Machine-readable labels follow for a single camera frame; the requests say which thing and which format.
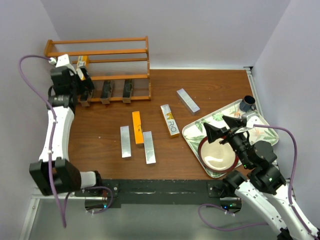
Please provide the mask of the black toothpaste box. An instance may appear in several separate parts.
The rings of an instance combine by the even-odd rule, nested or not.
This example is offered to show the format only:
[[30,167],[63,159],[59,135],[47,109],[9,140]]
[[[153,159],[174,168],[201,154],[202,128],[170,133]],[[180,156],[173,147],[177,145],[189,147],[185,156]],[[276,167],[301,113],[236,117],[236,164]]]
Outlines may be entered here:
[[101,95],[100,95],[100,101],[103,105],[110,104],[113,86],[114,86],[113,80],[105,80],[103,82]]
[[126,79],[124,81],[123,92],[122,92],[122,102],[125,104],[131,103],[131,97],[133,92],[133,82],[132,79]]
[[92,96],[93,96],[94,90],[88,90],[84,92],[80,97],[79,97],[79,102],[82,107],[89,107]]

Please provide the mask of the yellow toothpaste box with barcode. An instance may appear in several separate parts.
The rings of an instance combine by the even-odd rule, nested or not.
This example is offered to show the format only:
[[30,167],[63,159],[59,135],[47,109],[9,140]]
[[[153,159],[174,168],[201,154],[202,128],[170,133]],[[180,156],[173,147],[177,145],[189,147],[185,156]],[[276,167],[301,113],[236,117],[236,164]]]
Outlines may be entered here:
[[83,81],[85,79],[81,67],[86,67],[89,62],[89,57],[87,55],[80,55],[76,63],[76,72],[79,78]]

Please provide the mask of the orange toothpaste box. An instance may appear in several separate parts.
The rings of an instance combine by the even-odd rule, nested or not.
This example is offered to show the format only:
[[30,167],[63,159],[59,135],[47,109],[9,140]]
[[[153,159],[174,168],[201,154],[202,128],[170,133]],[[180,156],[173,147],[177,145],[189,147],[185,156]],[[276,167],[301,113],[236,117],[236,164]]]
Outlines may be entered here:
[[132,112],[132,122],[133,122],[135,144],[142,145],[144,143],[144,137],[143,137],[141,116],[139,111]]

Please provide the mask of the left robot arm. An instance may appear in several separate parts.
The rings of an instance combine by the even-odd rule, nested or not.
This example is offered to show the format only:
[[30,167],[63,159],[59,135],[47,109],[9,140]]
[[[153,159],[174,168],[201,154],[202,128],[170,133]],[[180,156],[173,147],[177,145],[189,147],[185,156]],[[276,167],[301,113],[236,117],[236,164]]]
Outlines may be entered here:
[[44,196],[53,195],[50,178],[58,194],[86,189],[92,196],[104,190],[98,171],[79,171],[69,159],[69,138],[75,118],[78,95],[88,94],[94,85],[85,66],[74,70],[60,66],[50,71],[53,85],[48,90],[48,128],[38,162],[29,165],[29,173]]

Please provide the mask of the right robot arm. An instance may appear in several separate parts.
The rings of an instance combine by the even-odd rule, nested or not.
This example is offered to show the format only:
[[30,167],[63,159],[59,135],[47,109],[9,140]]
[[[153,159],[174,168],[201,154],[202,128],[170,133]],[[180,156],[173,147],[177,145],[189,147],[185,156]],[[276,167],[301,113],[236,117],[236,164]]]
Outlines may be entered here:
[[223,192],[247,202],[269,225],[279,240],[318,240],[320,230],[306,217],[293,198],[293,184],[287,182],[274,165],[277,155],[273,146],[264,140],[250,144],[249,130],[263,128],[257,123],[258,116],[246,114],[242,118],[222,117],[226,127],[218,128],[203,124],[207,140],[217,139],[221,145],[230,144],[245,169],[244,176],[237,170],[222,180]]

